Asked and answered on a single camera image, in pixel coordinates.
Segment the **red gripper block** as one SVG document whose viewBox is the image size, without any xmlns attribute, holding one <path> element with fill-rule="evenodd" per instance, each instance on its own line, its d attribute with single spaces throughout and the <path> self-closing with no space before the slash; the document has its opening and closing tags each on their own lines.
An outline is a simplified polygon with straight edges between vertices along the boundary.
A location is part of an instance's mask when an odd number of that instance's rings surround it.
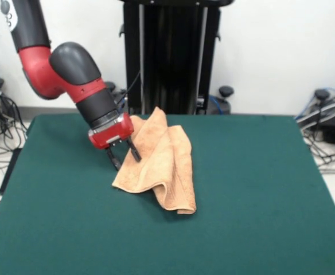
<svg viewBox="0 0 335 275">
<path fill-rule="evenodd" d="M 111 163 L 117 171 L 121 168 L 121 163 L 109 147 L 118 140 L 126 140 L 130 147 L 131 154 L 137 162 L 141 161 L 141 156 L 134 145 L 131 134 L 134 132 L 134 126 L 128 113 L 121 113 L 118 117 L 110 120 L 108 123 L 88 131 L 88 137 L 91 143 L 98 149 L 105 149 Z"/>
</svg>

